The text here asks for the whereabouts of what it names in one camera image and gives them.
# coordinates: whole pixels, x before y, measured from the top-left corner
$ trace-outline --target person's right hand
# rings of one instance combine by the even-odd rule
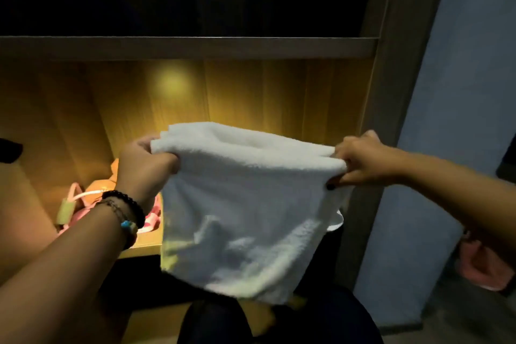
[[[329,190],[344,185],[390,185],[400,181],[406,152],[382,144],[373,130],[364,135],[346,136],[335,147],[334,158],[346,161],[348,171],[328,180]]]

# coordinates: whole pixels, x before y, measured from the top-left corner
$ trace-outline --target blue-gray wall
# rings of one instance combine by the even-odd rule
[[[487,174],[516,132],[516,0],[441,0],[399,147]],[[437,205],[386,189],[354,290],[380,325],[420,321],[461,235]]]

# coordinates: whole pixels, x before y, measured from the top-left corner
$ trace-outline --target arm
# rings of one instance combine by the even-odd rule
[[[178,159],[152,155],[151,138],[127,145],[120,154],[117,189],[144,210]],[[132,215],[120,200],[120,208]],[[110,207],[94,207],[0,288],[0,343],[47,343],[85,304],[93,301],[126,242]]]
[[[344,138],[335,156],[346,160],[349,172],[331,179],[330,185],[409,186],[516,266],[516,186],[443,159],[385,146],[373,131]]]

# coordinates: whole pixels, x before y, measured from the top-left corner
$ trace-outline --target forearm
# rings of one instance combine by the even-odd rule
[[[516,187],[443,159],[404,153],[402,183],[439,204],[468,229],[516,254]]]
[[[106,205],[65,231],[0,288],[0,343],[50,342],[93,300],[126,239]]]

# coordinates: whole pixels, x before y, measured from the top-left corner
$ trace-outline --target white towel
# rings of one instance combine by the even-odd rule
[[[162,270],[224,295],[286,302],[351,192],[325,188],[346,171],[333,147],[188,123],[151,148],[181,159],[163,189]]]

